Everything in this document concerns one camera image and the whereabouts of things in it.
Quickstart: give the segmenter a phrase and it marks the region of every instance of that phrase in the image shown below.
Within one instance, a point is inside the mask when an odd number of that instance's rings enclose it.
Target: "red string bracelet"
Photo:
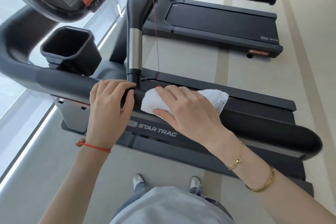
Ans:
[[[91,147],[91,148],[96,149],[96,150],[100,150],[100,151],[104,151],[104,152],[107,152],[107,153],[111,153],[111,149],[104,149],[104,148],[100,148],[100,147],[97,147],[97,146],[93,146],[91,144],[86,144],[85,141],[86,141],[85,139],[81,139],[81,140],[78,141],[78,143],[76,143],[76,145],[78,147],[81,147],[82,145],[84,145],[84,146]]]

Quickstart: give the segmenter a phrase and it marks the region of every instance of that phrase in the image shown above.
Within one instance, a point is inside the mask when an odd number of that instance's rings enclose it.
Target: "white towel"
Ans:
[[[198,93],[209,100],[209,102],[217,109],[218,114],[222,112],[229,98],[227,93],[220,90],[199,90]],[[141,110],[154,114],[153,111],[156,109],[165,110],[172,114],[170,108],[163,102],[156,89],[150,89],[145,93],[141,104]]]

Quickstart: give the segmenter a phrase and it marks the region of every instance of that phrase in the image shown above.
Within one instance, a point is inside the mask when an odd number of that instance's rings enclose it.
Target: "beige floor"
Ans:
[[[245,54],[182,41],[143,38],[144,67],[188,78],[294,100],[296,123],[316,131],[323,151],[306,161],[307,180],[315,198],[336,214],[336,0],[278,0],[274,6],[241,0],[198,0],[271,11],[284,47],[276,59],[248,59]],[[109,53],[118,26],[100,50]],[[56,112],[18,170],[0,194],[1,223],[36,223],[67,174],[81,137],[60,129]],[[109,223],[116,209],[132,194],[131,177],[142,173],[153,186],[187,190],[198,175],[204,194],[220,200],[237,224],[274,223],[244,184],[181,163],[123,147],[114,147],[104,165],[85,223]]]

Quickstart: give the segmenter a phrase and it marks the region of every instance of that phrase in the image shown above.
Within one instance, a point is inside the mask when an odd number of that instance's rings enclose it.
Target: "gold bangle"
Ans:
[[[271,176],[269,177],[268,181],[264,185],[256,189],[251,189],[247,185],[245,186],[252,192],[262,192],[265,189],[267,189],[273,183],[273,180],[274,180],[274,167],[270,165],[270,168],[271,168]]]
[[[240,155],[242,154],[242,151],[243,151],[243,147],[244,147],[244,144],[240,141],[240,143],[242,144],[242,146],[241,146],[241,151],[240,151],[240,153],[239,153],[239,156],[238,156],[238,158],[236,158],[236,161],[234,162],[234,164],[231,166],[231,167],[228,167],[227,165],[225,165],[229,170],[233,170],[233,169],[235,169],[237,166],[238,166],[238,164],[240,163]]]

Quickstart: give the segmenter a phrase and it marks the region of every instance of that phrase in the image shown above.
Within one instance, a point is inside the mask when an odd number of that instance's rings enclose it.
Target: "white sneaker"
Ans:
[[[193,176],[190,181],[190,189],[198,188],[201,185],[201,180],[197,176]]]
[[[138,183],[145,183],[144,182],[144,179],[142,178],[142,176],[140,174],[135,174],[133,175],[133,178],[132,178],[132,184],[133,184],[133,190],[135,191],[135,187],[137,186]]]

